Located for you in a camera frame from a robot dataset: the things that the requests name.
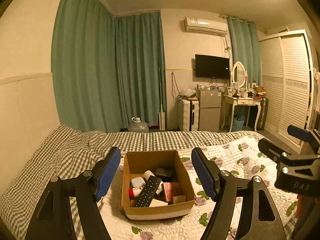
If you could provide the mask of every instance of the dark suitcase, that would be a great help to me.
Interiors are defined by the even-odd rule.
[[[261,102],[260,102],[261,112],[260,112],[259,119],[257,122],[257,130],[264,130],[264,126],[266,124],[267,112],[268,112],[268,103],[269,103],[268,98],[261,99]],[[253,130],[254,130],[254,124],[256,122],[257,114],[258,114],[258,107],[251,106],[248,125]]]

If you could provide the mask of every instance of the hand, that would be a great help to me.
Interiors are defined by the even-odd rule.
[[[298,203],[297,203],[297,211],[295,213],[295,218],[299,217],[303,209],[305,208],[305,199],[306,197],[303,195],[298,195],[297,196]],[[315,198],[315,203],[320,203],[320,198]]]

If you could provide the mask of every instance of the red bottle cap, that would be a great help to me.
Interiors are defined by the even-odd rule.
[[[129,196],[130,198],[134,198],[133,189],[129,188]]]

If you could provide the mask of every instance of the suitcase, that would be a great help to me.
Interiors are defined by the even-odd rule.
[[[199,102],[182,99],[178,102],[180,131],[197,131],[199,122]]]
[[[269,103],[268,98],[261,99],[261,102],[260,102],[261,112],[257,122],[257,130],[264,130],[264,126],[266,124],[267,112],[268,112],[268,103]],[[248,125],[252,129],[254,129],[254,124],[256,122],[257,114],[258,114],[258,107],[251,106]]]

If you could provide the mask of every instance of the wardrobe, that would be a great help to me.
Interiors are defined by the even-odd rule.
[[[262,85],[269,99],[265,129],[300,153],[303,142],[290,136],[287,127],[312,125],[314,65],[307,33],[279,33],[264,37],[259,44]]]

